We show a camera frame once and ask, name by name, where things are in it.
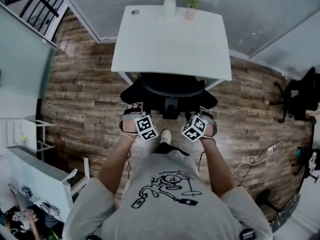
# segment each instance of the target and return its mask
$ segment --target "pink vase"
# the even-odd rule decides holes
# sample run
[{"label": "pink vase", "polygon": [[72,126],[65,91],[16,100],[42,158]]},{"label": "pink vase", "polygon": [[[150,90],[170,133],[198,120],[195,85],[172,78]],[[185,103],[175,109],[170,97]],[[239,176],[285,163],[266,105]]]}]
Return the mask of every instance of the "pink vase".
[{"label": "pink vase", "polygon": [[188,7],[185,12],[185,19],[191,21],[195,16],[196,10],[194,8]]}]

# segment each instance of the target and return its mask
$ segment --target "flower pot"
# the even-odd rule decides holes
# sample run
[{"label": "flower pot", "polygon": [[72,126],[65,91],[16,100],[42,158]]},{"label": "flower pot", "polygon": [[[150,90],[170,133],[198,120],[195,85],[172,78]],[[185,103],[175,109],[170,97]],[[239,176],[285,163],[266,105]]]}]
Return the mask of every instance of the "flower pot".
[{"label": "flower pot", "polygon": [[171,19],[176,14],[176,0],[164,0],[163,2],[163,10],[164,17],[166,19]]},{"label": "flower pot", "polygon": [[185,12],[185,19],[191,21],[195,16],[196,10],[194,8],[188,7]]}]

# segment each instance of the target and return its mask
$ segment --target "office chair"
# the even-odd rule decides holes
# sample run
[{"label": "office chair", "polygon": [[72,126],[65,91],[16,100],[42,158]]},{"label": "office chair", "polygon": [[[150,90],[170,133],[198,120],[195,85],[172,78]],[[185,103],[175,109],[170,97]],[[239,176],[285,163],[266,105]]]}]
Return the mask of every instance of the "office chair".
[{"label": "office chair", "polygon": [[318,109],[320,97],[318,79],[319,74],[316,74],[315,68],[312,67],[300,81],[291,80],[284,91],[277,82],[274,83],[279,88],[283,101],[269,104],[270,106],[284,105],[282,120],[279,119],[280,124],[285,121],[287,111],[289,117],[293,116],[295,120],[316,123],[313,116],[306,118],[306,110],[316,111]]},{"label": "office chair", "polygon": [[200,106],[211,109],[218,103],[205,90],[204,80],[163,73],[141,73],[120,98],[127,104],[143,102],[147,111],[159,111],[164,119],[177,119],[180,112],[197,112]]}]

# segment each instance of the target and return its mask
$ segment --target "gray t-shirt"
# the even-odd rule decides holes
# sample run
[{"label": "gray t-shirt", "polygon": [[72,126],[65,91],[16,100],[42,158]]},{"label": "gray t-shirt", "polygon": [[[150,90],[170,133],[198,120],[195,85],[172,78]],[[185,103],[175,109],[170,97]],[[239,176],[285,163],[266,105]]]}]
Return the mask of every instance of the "gray t-shirt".
[{"label": "gray t-shirt", "polygon": [[146,157],[128,185],[116,209],[112,193],[92,178],[72,207],[63,239],[94,234],[103,240],[238,240],[246,228],[257,240],[273,239],[244,188],[217,197],[199,178],[193,159],[177,150]]}]

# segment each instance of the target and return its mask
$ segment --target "sneaker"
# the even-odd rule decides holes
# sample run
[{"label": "sneaker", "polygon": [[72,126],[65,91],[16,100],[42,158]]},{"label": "sneaker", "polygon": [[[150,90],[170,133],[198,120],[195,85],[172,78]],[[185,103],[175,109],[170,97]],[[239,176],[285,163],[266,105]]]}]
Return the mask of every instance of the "sneaker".
[{"label": "sneaker", "polygon": [[171,132],[167,129],[164,129],[161,133],[161,140],[160,140],[160,143],[167,143],[170,145],[171,143]]}]

